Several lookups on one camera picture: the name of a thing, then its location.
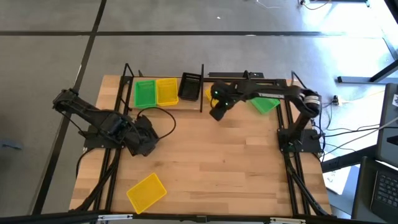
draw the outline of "yellow plastic tray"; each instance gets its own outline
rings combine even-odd
[[[215,107],[216,104],[218,103],[218,100],[213,99],[213,101],[211,101],[211,90],[207,89],[207,90],[205,90],[205,93],[206,93],[207,99],[211,102],[211,106]]]
[[[156,80],[156,103],[158,106],[171,106],[178,103],[178,87],[176,78]]]
[[[167,194],[159,178],[155,173],[149,175],[144,180],[127,191],[132,206],[137,214],[147,210],[151,205]]]

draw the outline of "green basket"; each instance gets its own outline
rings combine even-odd
[[[262,98],[262,97],[256,97],[249,101],[257,108],[260,114],[266,114],[280,104],[280,101],[277,99]]]
[[[134,85],[134,106],[137,108],[156,106],[155,80],[136,82]]]

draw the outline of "yellow basket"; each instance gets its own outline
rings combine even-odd
[[[145,211],[167,194],[159,178],[153,173],[127,191],[132,206],[137,214]]]
[[[211,102],[211,106],[212,106],[212,107],[215,107],[216,104],[218,103],[218,100],[213,99],[213,101],[211,101],[211,90],[210,90],[210,89],[207,89],[207,90],[205,91],[205,93],[206,93],[207,99]]]
[[[177,78],[156,80],[156,103],[158,106],[171,106],[178,103]]]

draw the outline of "laptop keyboard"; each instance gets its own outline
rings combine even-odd
[[[377,175],[379,181],[375,199],[398,208],[398,179],[385,174]]]

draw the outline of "green plastic bin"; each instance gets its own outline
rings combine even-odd
[[[134,106],[148,108],[156,106],[155,80],[138,81],[134,85]]]
[[[257,97],[249,101],[257,108],[260,114],[266,114],[280,104],[280,101],[278,99],[262,97]]]

